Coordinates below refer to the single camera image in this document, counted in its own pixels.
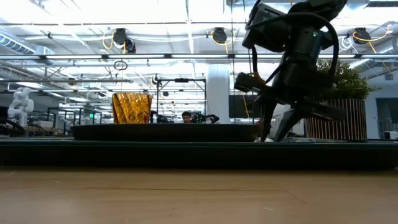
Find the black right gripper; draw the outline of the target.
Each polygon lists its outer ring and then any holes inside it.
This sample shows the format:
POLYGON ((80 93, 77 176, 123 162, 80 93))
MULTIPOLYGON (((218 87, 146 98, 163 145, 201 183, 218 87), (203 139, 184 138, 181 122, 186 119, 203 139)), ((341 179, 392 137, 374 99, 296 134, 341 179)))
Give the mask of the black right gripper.
POLYGON ((274 142, 281 141, 301 119, 318 118, 327 121, 342 121, 345 110, 324 103, 326 94, 335 84, 338 57, 334 55, 326 65, 326 71, 318 69, 318 61, 310 59, 288 59, 282 62, 267 80, 258 72, 239 73, 234 87, 243 92, 257 93, 256 103, 261 111, 261 141, 265 141, 271 130, 271 119, 278 104, 289 105, 274 135, 274 142))

